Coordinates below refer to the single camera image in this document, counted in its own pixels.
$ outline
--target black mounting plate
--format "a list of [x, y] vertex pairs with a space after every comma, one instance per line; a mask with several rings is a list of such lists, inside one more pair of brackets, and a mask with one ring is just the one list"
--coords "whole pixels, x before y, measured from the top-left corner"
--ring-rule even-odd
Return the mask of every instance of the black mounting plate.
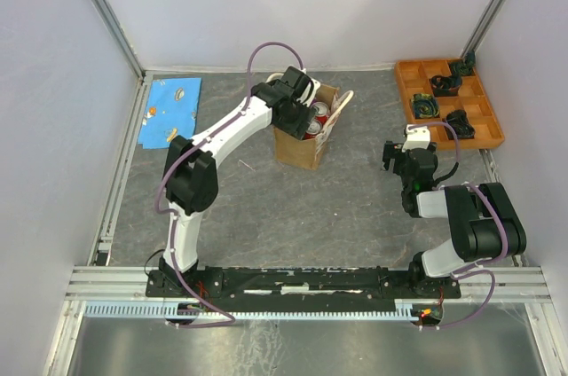
[[[462, 296], [450, 278], [409, 282], [408, 271], [376, 268], [219, 268], [195, 270], [189, 285], [227, 312], [394, 311], [395, 299], [447, 299]], [[150, 272], [146, 297], [190, 295], [159, 270]]]

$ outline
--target blue paper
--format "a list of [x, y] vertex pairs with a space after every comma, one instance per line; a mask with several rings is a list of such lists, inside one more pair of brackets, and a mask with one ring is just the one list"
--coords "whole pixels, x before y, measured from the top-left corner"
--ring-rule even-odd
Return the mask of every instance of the blue paper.
[[148, 149], [168, 148], [177, 135], [192, 137], [200, 91], [200, 78], [153, 81], [138, 143]]

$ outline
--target soda can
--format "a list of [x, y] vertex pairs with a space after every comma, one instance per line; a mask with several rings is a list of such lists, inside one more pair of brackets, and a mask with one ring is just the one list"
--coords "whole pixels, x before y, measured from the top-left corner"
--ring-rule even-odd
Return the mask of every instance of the soda can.
[[315, 118], [310, 122], [308, 130], [306, 130], [304, 139], [315, 138], [321, 132], [321, 122], [317, 121]]
[[322, 126], [325, 125], [327, 119], [329, 119], [329, 107], [327, 104], [317, 101], [312, 104], [312, 107], [316, 109], [316, 120], [319, 121]]

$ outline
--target white wall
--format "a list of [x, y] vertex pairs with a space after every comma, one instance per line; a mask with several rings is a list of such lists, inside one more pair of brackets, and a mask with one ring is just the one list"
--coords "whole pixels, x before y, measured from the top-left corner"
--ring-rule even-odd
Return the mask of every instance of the white wall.
[[0, 373], [36, 376], [136, 80], [90, 0], [0, 2]]
[[568, 114], [566, 0], [507, 0], [478, 51], [505, 133], [494, 151], [568, 334]]
[[[146, 68], [245, 67], [261, 42], [306, 66], [456, 56], [489, 0], [108, 0]], [[290, 61], [266, 51], [256, 67]]]

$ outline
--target cardboard box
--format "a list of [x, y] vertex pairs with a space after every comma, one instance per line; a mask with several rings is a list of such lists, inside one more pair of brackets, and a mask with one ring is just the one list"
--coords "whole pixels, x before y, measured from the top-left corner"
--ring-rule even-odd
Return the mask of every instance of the cardboard box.
[[335, 126], [339, 119], [339, 114], [353, 96], [352, 90], [346, 92], [340, 98], [338, 93], [338, 88], [324, 84], [321, 84], [319, 87], [316, 93], [316, 99], [327, 104], [331, 116], [322, 131], [315, 138], [299, 140], [274, 128], [277, 161], [298, 168], [312, 170], [318, 168], [321, 156], [326, 150], [327, 139], [329, 138], [331, 129]]

